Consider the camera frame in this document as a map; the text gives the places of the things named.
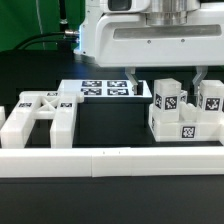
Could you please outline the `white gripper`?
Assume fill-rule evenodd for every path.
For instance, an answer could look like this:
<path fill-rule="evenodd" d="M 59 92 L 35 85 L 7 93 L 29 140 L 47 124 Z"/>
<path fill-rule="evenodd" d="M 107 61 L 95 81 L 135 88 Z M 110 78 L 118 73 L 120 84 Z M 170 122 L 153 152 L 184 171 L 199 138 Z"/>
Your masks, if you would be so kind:
<path fill-rule="evenodd" d="M 194 94 L 207 66 L 224 64 L 224 2 L 99 0 L 94 58 L 102 67 L 126 67 L 139 94 L 134 67 L 197 66 Z"/>

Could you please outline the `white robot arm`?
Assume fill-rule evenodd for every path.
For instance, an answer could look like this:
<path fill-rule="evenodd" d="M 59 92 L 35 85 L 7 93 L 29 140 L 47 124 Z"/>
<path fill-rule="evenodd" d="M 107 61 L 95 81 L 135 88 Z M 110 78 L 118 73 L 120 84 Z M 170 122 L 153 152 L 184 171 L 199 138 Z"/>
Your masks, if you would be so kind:
<path fill-rule="evenodd" d="M 85 0 L 77 57 L 123 67 L 138 92 L 138 67 L 194 66 L 194 84 L 224 65 L 221 0 Z"/>

